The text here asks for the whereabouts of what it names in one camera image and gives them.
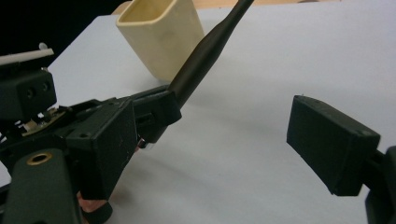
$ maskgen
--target white table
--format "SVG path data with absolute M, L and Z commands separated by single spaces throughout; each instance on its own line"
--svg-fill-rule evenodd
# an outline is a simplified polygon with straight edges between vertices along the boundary
M 199 10 L 206 31 L 229 8 Z M 293 95 L 324 101 L 396 145 L 396 2 L 252 7 L 151 151 L 126 167 L 108 223 L 365 223 L 286 143 Z M 115 26 L 97 18 L 49 67 L 58 103 L 161 85 Z

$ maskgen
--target white tabletop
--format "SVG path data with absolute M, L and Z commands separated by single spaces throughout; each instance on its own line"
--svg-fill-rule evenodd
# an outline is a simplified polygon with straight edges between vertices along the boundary
M 205 31 L 229 11 L 199 10 Z M 286 132 L 304 94 L 380 133 L 379 150 L 396 145 L 395 11 L 393 0 L 252 7 L 183 119 L 131 159 L 108 223 L 365 223 L 367 189 L 332 196 Z M 161 85 L 116 18 L 97 18 L 49 67 L 60 105 Z

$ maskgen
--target screw hole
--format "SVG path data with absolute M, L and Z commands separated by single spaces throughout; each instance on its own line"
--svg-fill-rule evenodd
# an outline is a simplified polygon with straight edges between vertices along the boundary
M 44 82 L 42 86 L 43 91 L 49 91 L 50 90 L 50 84 L 48 82 Z
M 46 161 L 49 161 L 52 158 L 52 154 L 48 152 L 44 153 L 39 153 L 34 155 L 33 157 L 29 158 L 27 161 L 28 165 L 39 165 L 41 163 L 44 163 Z
M 28 99 L 33 99 L 35 97 L 35 89 L 29 88 L 26 92 L 26 96 Z

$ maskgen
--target ceramic cup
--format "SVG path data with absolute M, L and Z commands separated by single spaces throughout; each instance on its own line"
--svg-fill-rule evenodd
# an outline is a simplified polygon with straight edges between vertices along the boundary
M 171 81 L 204 37 L 191 0 L 134 0 L 117 27 L 152 75 Z

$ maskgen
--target black antenna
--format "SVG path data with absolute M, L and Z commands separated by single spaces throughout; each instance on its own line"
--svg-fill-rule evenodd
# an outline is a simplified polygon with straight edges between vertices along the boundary
M 233 29 L 242 19 L 254 0 L 239 0 L 228 16 L 209 34 L 207 34 L 194 49 L 190 57 L 178 71 L 168 91 L 175 93 L 181 108 L 200 84 L 207 72 L 220 56 L 225 44 L 233 33 Z M 144 137 L 144 143 L 156 143 L 166 127 Z

